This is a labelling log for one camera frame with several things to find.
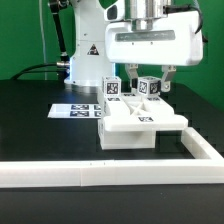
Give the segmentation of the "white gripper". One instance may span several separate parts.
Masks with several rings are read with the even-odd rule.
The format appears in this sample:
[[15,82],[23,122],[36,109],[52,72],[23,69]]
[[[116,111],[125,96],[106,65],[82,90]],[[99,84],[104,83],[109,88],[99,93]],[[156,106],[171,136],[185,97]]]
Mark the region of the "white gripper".
[[198,22],[198,13],[189,11],[158,19],[147,31],[132,31],[130,22],[110,23],[105,31],[107,57],[110,62],[126,64],[132,89],[137,88],[137,64],[163,65],[161,91],[169,92],[175,66],[197,65],[203,58]]

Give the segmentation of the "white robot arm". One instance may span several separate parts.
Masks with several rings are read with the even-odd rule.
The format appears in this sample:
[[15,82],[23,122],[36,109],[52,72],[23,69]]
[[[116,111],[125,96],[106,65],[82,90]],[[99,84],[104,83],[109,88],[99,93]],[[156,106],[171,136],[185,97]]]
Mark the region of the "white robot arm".
[[162,67],[161,90],[170,90],[178,66],[194,66],[203,58],[201,10],[172,0],[69,0],[75,15],[76,50],[67,82],[85,91],[123,64],[134,82],[139,65]]

